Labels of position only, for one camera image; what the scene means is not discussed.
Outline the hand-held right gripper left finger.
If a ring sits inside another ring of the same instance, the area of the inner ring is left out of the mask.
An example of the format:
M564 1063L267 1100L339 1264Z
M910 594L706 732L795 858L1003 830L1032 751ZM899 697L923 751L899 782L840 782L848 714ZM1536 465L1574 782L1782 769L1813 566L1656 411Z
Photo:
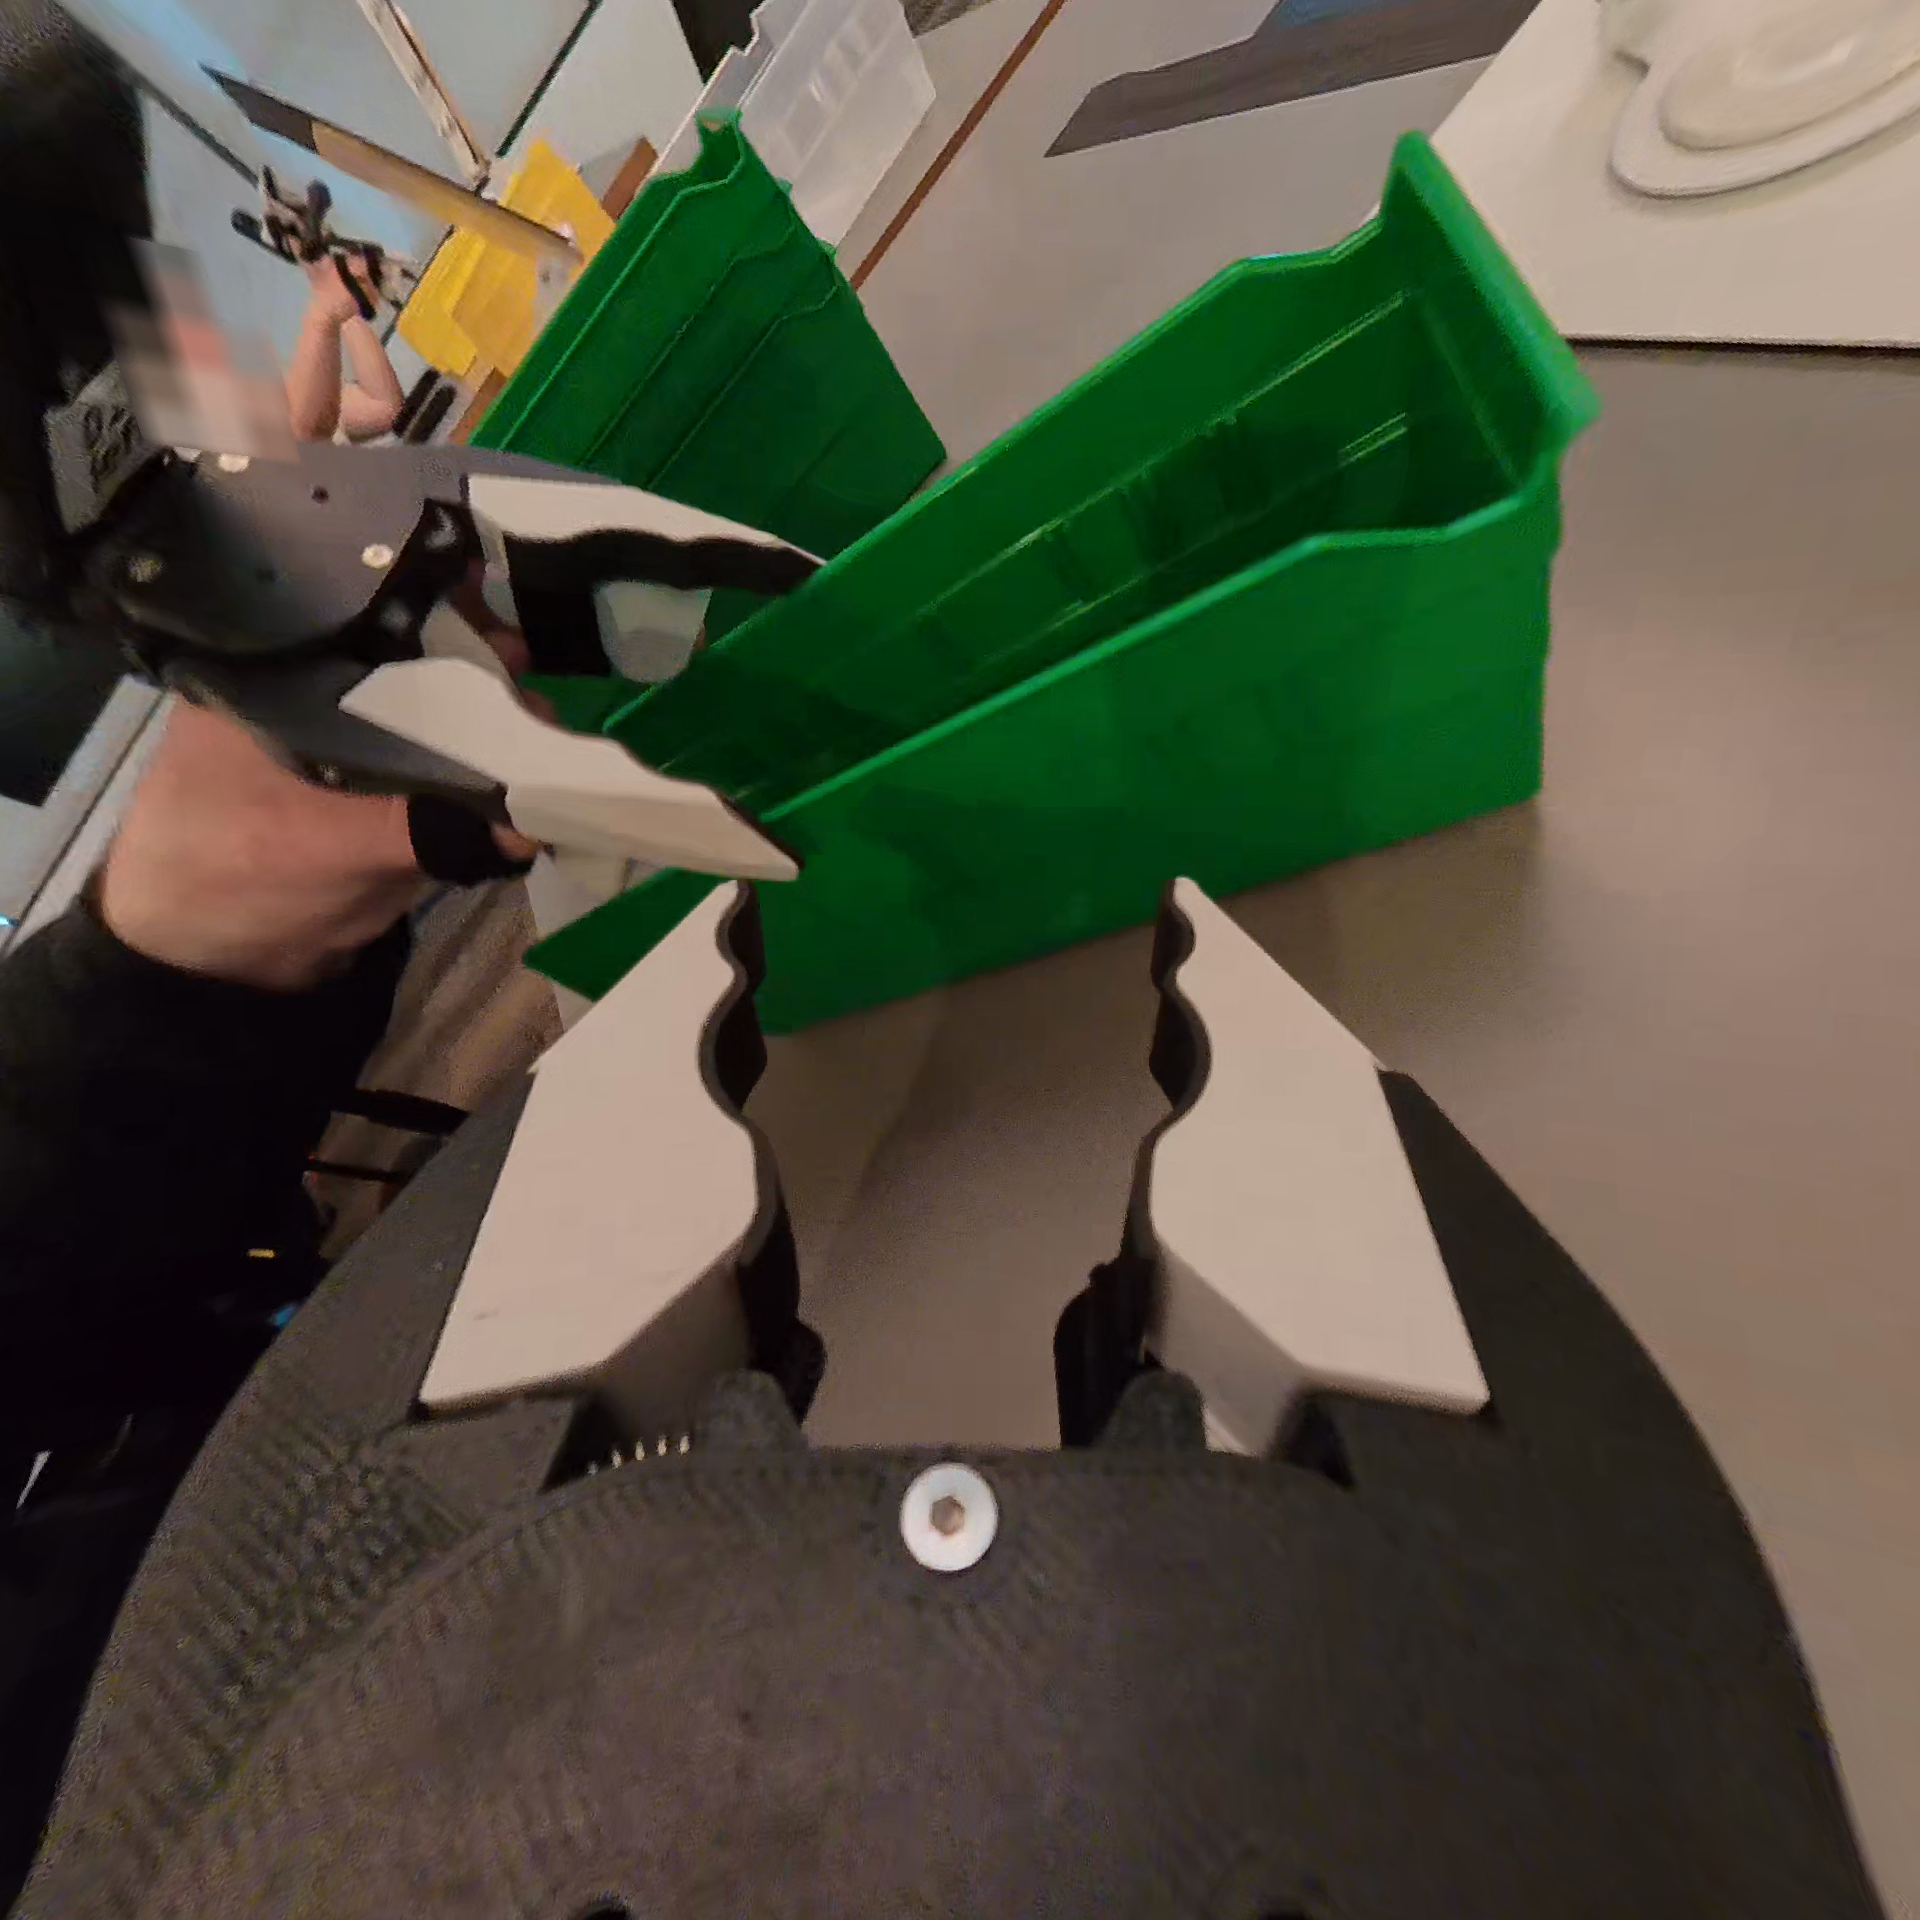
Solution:
M750 1120L760 902L706 886L541 1063L425 1413L585 1396L696 1413L760 1370L802 1398L802 1276L780 1172Z

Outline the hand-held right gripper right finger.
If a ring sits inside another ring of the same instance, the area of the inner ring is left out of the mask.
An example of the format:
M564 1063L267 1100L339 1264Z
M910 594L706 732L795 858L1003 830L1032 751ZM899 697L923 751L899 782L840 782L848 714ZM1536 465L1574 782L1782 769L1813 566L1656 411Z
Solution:
M1139 1352L1198 1386L1218 1458L1273 1458L1311 1396L1480 1413L1380 1054L1327 1015L1193 875L1154 922L1163 1120L1139 1135L1124 1254Z

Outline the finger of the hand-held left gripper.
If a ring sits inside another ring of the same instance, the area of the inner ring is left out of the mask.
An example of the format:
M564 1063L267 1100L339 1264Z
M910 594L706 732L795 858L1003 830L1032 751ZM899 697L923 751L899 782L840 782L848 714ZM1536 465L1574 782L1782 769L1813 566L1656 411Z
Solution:
M780 602L819 574L795 540L572 472L473 472L466 514L532 673L660 687L718 594Z
M392 660L339 706L485 775L527 842L742 885L802 875L802 858L786 858L718 788L660 775L605 732L564 732L481 660Z

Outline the green plastic bin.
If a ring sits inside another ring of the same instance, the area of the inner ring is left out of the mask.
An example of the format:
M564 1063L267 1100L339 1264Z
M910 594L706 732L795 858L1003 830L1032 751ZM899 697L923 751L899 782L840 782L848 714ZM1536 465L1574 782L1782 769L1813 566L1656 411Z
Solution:
M597 714L605 746L773 830L815 782L939 775L915 751L947 721L1061 660L1051 641L1032 650L1061 612L1019 609L1032 576L973 527L987 465L915 491L942 445L728 116L696 167L639 189L473 450L773 540L696 535L683 574L728 574L706 585L718 631Z
M1348 244L1218 266L664 687L541 693L802 858L760 1033L808 1033L1527 800L1590 417L1399 132Z

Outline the person's left hand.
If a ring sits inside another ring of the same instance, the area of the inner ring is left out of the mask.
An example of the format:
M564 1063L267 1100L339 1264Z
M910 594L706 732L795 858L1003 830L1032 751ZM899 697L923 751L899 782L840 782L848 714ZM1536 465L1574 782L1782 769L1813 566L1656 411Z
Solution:
M299 994L349 969L425 885L414 800L299 782L247 730L177 697L92 902L168 969Z

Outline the yellow plastic bin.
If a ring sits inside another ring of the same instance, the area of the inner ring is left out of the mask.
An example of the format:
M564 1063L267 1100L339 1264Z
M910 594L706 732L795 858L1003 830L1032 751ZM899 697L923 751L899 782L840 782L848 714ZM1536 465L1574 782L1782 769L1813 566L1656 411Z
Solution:
M610 234L597 192L544 132L532 132L498 204L532 218L541 229L572 234L580 257L597 257ZM541 335L541 261L473 229L450 229L414 306L395 309L395 335L450 381L485 381L491 373L515 379Z

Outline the clear plastic bin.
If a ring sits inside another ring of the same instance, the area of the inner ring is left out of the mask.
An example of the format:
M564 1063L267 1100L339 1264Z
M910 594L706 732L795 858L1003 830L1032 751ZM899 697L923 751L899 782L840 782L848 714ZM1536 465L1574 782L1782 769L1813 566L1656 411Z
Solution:
M735 116L815 244L840 247L930 110L939 78L899 0L771 0L689 132Z

